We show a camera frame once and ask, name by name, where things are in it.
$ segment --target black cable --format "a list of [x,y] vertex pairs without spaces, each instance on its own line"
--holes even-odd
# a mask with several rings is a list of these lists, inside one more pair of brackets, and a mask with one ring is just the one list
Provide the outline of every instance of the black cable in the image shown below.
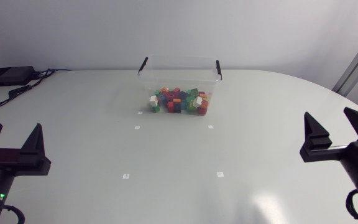
[[18,219],[17,224],[24,224],[25,217],[22,211],[10,205],[4,205],[4,209],[7,209],[8,211],[12,211],[17,215],[17,219]]
[[346,209],[353,216],[354,219],[358,220],[358,213],[353,205],[353,196],[358,193],[357,189],[352,190],[346,197]]
[[24,90],[24,91],[22,91],[22,92],[20,92],[20,93],[18,93],[18,94],[16,94],[16,95],[12,96],[12,97],[9,97],[9,98],[6,99],[6,100],[1,101],[1,102],[0,102],[0,107],[1,107],[1,106],[4,106],[4,105],[7,104],[8,102],[12,101],[12,100],[13,100],[14,98],[16,98],[17,96],[19,96],[19,95],[21,95],[21,94],[23,94],[23,93],[25,93],[25,92],[31,90],[33,87],[39,85],[39,84],[42,82],[42,80],[44,80],[44,79],[50,77],[52,74],[54,74],[54,73],[57,72],[57,71],[70,71],[70,70],[68,70],[68,69],[49,69],[49,68],[48,68],[48,69],[45,70],[45,71],[34,72],[32,75],[35,76],[35,77],[37,77],[37,78],[39,78],[39,80],[38,80],[37,82],[35,82],[33,85],[31,85],[30,88],[28,88],[28,89],[26,89],[26,90]]

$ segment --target white wall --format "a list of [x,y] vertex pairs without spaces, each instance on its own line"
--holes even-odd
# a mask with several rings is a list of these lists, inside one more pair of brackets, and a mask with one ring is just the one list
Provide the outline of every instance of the white wall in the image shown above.
[[0,67],[139,68],[148,54],[332,88],[358,51],[358,0],[0,1]]

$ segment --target toy block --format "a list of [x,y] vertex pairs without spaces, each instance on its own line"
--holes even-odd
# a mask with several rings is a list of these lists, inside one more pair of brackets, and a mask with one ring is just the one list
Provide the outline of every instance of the toy block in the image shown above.
[[181,91],[179,94],[178,94],[178,98],[181,98],[182,100],[186,99],[187,97],[189,97],[190,94],[184,92],[184,91]]
[[208,108],[208,101],[203,100],[203,101],[201,102],[200,108],[201,108],[201,109],[206,109],[206,108]]
[[168,102],[168,112],[169,113],[173,113],[174,110],[173,110],[173,102]]
[[179,93],[180,93],[180,89],[179,88],[175,88],[173,89],[173,92],[175,93],[175,97],[178,97]]
[[191,96],[198,96],[198,90],[196,88],[191,90]]
[[160,90],[161,94],[168,93],[168,92],[169,92],[169,89],[167,87],[164,87]]
[[189,103],[190,101],[193,101],[195,98],[193,96],[186,97],[186,102]]
[[196,110],[197,110],[197,108],[195,108],[193,106],[193,100],[191,100],[187,105],[187,111],[192,112],[192,111],[196,111]]
[[157,113],[160,111],[160,106],[153,106],[154,113]]
[[204,115],[206,114],[206,109],[199,108],[198,113]]
[[197,96],[197,98],[195,98],[195,100],[193,101],[193,106],[195,108],[197,108],[197,107],[201,106],[202,102],[203,102],[203,99],[201,97]]
[[181,105],[182,110],[187,110],[187,103],[186,102],[181,102],[180,105]]
[[157,97],[155,95],[152,95],[150,97],[149,103],[150,103],[151,106],[157,106],[158,105]]
[[164,98],[161,102],[164,105],[164,107],[168,106],[168,100],[167,99]]
[[174,92],[169,91],[168,93],[165,93],[165,97],[166,97],[167,100],[171,101],[171,100],[174,99],[175,94],[174,94]]
[[181,112],[181,103],[174,103],[173,104],[173,112],[180,113]]

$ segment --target table surface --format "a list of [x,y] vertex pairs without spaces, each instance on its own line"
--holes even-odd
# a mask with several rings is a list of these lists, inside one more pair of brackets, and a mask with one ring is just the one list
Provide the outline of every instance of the table surface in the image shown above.
[[223,75],[193,116],[150,112],[135,70],[57,72],[0,108],[0,147],[40,123],[52,162],[48,176],[16,177],[6,204],[28,223],[358,223],[341,164],[299,155],[305,111],[338,146],[357,139],[342,111],[358,106],[288,75]]

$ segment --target blue block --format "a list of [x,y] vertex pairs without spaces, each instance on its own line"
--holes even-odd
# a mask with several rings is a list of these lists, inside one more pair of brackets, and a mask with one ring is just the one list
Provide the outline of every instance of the blue block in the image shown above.
[[182,110],[187,110],[187,103],[186,102],[181,102],[181,109]]

